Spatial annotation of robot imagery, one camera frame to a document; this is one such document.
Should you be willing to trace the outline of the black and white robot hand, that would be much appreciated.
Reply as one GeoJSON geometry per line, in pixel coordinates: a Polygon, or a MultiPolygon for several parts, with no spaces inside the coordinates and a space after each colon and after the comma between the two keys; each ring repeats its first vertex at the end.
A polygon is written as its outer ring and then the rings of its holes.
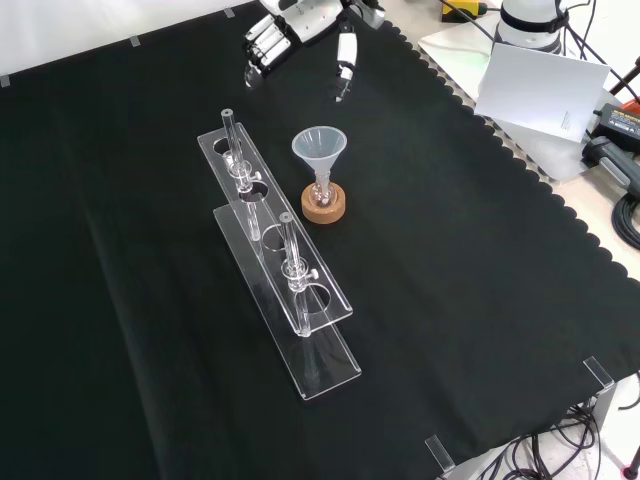
{"type": "Polygon", "coordinates": [[[358,41],[345,16],[346,1],[295,1],[281,8],[277,1],[263,1],[267,14],[244,35],[247,60],[244,82],[254,88],[295,51],[337,29],[336,87],[334,99],[342,102],[356,70],[358,41]]]}

